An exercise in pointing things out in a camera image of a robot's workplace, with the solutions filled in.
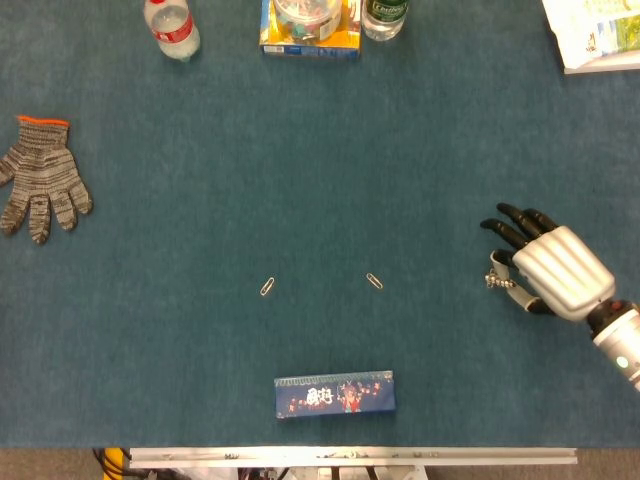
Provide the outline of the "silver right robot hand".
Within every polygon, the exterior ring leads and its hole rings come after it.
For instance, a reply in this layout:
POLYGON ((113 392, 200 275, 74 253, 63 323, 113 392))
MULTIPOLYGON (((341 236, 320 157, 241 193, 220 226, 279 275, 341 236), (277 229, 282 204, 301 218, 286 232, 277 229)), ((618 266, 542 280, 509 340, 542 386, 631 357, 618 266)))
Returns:
POLYGON ((571 322, 587 319, 613 298, 613 274, 569 227, 536 209, 521 210, 507 203, 496 208, 511 222, 489 218, 480 227, 511 248, 491 252, 491 269, 485 275, 488 287, 503 289, 529 313, 553 314, 571 322))

